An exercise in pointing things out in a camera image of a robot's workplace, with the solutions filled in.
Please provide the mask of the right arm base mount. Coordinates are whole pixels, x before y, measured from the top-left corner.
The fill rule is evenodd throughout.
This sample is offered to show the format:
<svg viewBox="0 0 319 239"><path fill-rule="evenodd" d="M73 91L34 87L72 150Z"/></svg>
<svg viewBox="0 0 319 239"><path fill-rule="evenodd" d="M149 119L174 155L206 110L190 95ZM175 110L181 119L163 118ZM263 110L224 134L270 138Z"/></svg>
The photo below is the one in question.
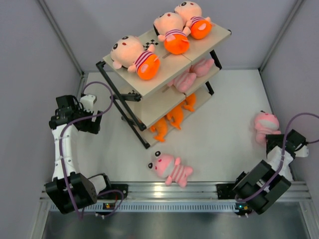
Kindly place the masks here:
<svg viewBox="0 0 319 239"><path fill-rule="evenodd" d="M233 200L236 193L233 192L234 183L221 183L216 185L217 197L219 200Z"/></svg>

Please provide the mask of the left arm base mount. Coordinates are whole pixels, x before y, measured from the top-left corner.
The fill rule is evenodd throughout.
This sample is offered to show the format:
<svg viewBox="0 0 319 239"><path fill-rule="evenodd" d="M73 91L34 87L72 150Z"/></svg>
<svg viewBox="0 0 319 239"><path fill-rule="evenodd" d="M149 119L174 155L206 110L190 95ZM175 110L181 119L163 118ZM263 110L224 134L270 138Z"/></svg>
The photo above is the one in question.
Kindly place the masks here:
<svg viewBox="0 0 319 239"><path fill-rule="evenodd" d="M128 189L129 185L126 183L112 183L102 188L100 192L93 187L89 191L89 196L92 196L94 202L98 200L121 200L127 197Z"/></svg>

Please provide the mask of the black-haired boy doll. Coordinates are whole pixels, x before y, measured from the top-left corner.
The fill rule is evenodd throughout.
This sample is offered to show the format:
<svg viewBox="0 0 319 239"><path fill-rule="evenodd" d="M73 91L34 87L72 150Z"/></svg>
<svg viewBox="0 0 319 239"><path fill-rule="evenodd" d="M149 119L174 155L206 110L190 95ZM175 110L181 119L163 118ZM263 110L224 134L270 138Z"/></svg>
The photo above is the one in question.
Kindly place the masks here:
<svg viewBox="0 0 319 239"><path fill-rule="evenodd" d="M113 46L110 57L115 69L126 68L130 73L136 73L142 80L154 78L160 67L160 59L155 54L152 44L144 49L138 37L128 35L118 40Z"/></svg>

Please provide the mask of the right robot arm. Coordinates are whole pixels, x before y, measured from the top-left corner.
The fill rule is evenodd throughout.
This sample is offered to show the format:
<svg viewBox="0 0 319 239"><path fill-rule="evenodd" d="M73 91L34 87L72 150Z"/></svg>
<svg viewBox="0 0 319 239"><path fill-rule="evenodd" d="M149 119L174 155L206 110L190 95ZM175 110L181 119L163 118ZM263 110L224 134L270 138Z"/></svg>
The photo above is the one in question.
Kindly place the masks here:
<svg viewBox="0 0 319 239"><path fill-rule="evenodd" d="M266 135L266 159L236 179L232 186L235 200L258 215L266 212L290 188L289 164L306 147L306 138L295 130Z"/></svg>

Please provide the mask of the pink striped frog plush back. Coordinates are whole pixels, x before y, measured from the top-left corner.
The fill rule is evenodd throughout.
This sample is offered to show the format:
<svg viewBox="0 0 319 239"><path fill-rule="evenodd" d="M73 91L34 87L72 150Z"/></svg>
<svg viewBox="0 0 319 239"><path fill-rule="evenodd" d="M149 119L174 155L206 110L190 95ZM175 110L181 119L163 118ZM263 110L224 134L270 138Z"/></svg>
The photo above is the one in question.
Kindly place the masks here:
<svg viewBox="0 0 319 239"><path fill-rule="evenodd" d="M185 71L179 76L175 77L169 83L167 83L167 86L175 86L175 88L179 92L185 93L193 85L194 81L196 80L196 77L197 76L195 73Z"/></svg>

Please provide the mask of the boy doll orange shorts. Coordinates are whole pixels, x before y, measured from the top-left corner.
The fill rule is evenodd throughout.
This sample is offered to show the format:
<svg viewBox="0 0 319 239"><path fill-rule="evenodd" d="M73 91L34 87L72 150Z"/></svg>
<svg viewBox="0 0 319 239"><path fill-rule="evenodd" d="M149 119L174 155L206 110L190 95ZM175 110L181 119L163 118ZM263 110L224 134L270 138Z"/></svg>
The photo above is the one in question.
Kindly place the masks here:
<svg viewBox="0 0 319 239"><path fill-rule="evenodd" d="M182 17L174 12L166 12L153 23L158 40L164 48L174 55L185 53L189 49L190 29L184 26Z"/></svg>

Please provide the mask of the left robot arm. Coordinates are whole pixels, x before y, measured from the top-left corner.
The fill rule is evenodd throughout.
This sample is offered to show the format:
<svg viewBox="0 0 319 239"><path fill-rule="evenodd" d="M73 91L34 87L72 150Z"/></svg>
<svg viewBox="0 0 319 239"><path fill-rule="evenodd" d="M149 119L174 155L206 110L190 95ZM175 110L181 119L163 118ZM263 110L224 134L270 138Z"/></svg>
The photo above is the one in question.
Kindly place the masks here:
<svg viewBox="0 0 319 239"><path fill-rule="evenodd" d="M92 119L96 101L91 94L83 94L80 99L73 95L57 97L57 109L49 121L55 162L52 181L45 184L45 191L62 214L93 205L98 196L107 199L113 192L104 173L87 178L81 174L77 160L78 133L98 134L100 130L102 112Z"/></svg>

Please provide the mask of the pink striped frog plush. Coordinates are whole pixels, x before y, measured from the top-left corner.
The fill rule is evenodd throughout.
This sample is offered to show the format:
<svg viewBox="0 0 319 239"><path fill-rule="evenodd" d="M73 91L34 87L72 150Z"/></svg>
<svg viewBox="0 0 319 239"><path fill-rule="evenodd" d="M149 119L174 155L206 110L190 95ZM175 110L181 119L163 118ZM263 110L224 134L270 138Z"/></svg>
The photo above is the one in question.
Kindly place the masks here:
<svg viewBox="0 0 319 239"><path fill-rule="evenodd" d="M167 86L175 86L175 88L179 92L185 93L193 85L194 81L196 80L196 77L197 76L195 73L185 71L179 76L175 77L169 83L167 83Z"/></svg>
<svg viewBox="0 0 319 239"><path fill-rule="evenodd" d="M193 168L182 164L180 157L160 151L155 152L155 159L148 163L148 169L164 179L167 186L175 182L182 188L187 186L188 177L193 174Z"/></svg>
<svg viewBox="0 0 319 239"><path fill-rule="evenodd" d="M211 67L214 65L214 59L202 58L197 63L193 64L190 68L190 72L195 73L197 77L205 76Z"/></svg>
<svg viewBox="0 0 319 239"><path fill-rule="evenodd" d="M256 130L255 140L260 145L266 145L266 135L281 134L278 118L271 113L260 111L254 119Z"/></svg>

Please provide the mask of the pink striped frog plush front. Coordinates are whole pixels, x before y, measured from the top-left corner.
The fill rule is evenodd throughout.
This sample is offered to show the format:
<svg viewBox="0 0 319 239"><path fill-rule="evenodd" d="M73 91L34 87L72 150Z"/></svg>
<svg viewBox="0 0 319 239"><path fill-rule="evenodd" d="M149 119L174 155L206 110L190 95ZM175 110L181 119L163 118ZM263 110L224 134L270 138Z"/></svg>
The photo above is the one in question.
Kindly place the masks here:
<svg viewBox="0 0 319 239"><path fill-rule="evenodd" d="M167 186L175 182L182 188L187 186L188 177L193 174L193 168L182 164L180 157L160 151L155 152L155 159L148 163L148 169L164 179Z"/></svg>

